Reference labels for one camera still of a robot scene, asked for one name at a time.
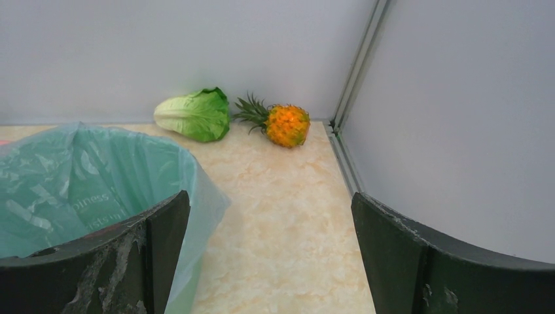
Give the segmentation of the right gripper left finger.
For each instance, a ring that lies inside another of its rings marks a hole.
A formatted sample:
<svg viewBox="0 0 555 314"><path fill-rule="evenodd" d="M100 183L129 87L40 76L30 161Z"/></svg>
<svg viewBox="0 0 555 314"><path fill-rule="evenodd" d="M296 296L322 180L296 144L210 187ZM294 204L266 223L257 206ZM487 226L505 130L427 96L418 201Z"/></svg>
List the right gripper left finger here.
<svg viewBox="0 0 555 314"><path fill-rule="evenodd" d="M78 239L2 258L1 312L165 312L189 214L180 191Z"/></svg>

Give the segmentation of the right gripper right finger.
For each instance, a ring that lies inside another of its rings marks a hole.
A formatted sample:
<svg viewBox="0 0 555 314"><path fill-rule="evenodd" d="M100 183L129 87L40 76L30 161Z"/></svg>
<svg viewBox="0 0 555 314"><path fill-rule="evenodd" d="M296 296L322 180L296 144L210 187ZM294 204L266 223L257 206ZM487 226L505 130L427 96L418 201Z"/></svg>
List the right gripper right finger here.
<svg viewBox="0 0 555 314"><path fill-rule="evenodd" d="M554 265L497 253L355 193L351 212L377 313L553 313Z"/></svg>

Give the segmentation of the green trash bin with bag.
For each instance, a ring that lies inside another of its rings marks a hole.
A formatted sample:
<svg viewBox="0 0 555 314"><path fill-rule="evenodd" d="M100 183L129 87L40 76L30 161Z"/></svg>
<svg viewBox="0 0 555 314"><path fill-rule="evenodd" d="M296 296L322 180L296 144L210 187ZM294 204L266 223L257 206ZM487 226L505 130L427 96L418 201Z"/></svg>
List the green trash bin with bag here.
<svg viewBox="0 0 555 314"><path fill-rule="evenodd" d="M171 139L78 123L2 145L1 259L78 239L180 191L190 214L163 313L190 313L207 242L230 202Z"/></svg>

